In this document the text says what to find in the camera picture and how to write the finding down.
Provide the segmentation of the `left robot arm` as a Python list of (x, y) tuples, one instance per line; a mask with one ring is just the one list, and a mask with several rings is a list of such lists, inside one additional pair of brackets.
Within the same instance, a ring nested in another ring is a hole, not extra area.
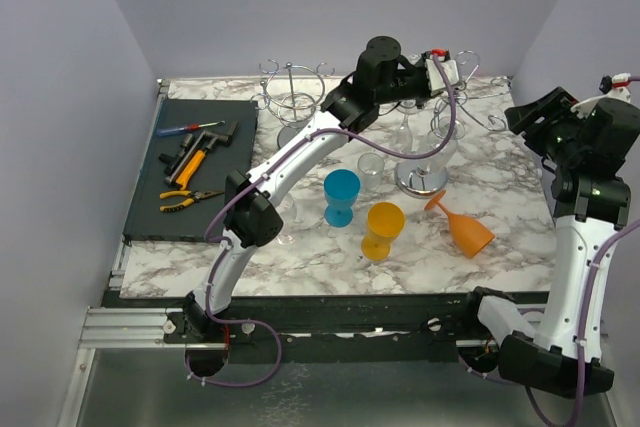
[(248, 173), (227, 176), (224, 205), (204, 234), (219, 250), (205, 280), (189, 295), (198, 308), (188, 317), (188, 331), (201, 342), (220, 334), (218, 313), (229, 307), (254, 253), (280, 233), (282, 199), (313, 167), (352, 140), (370, 145), (362, 133), (378, 119), (381, 105), (453, 94), (459, 83), (458, 64), (447, 50), (432, 49), (410, 62), (394, 38), (369, 40), (355, 70), (326, 95), (292, 141)]

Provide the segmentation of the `clear ribbed wine glass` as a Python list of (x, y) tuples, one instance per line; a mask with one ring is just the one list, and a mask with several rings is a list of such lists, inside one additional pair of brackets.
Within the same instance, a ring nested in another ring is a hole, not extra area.
[[(428, 151), (435, 150), (440, 147), (449, 132), (451, 124), (450, 117), (440, 117), (431, 122), (431, 131), (427, 134), (424, 146)], [(434, 156), (426, 159), (422, 164), (422, 169), (427, 174), (435, 174), (446, 167), (453, 155), (457, 152), (459, 142), (466, 134), (465, 125), (462, 121), (454, 122), (453, 133), (450, 140), (444, 147)]]

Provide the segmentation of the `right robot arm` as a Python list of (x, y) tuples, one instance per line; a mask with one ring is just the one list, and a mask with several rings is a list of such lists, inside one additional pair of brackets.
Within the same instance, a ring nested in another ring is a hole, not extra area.
[(476, 288), (460, 314), (461, 329), (474, 339), (490, 333), (507, 381), (564, 398), (604, 393), (614, 373), (601, 363), (601, 310), (631, 204), (618, 171), (639, 136), (639, 110), (625, 87), (583, 101), (556, 88), (505, 116), (509, 130), (554, 166), (553, 280), (538, 326), (509, 294)]

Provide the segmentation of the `tall clear flute glass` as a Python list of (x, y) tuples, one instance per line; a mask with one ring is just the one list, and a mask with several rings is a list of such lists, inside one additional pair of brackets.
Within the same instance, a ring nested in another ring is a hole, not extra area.
[(410, 117), (417, 112), (415, 100), (404, 100), (397, 110), (403, 114), (399, 127), (391, 137), (390, 148), (395, 152), (410, 154), (413, 146), (413, 134), (409, 125)]

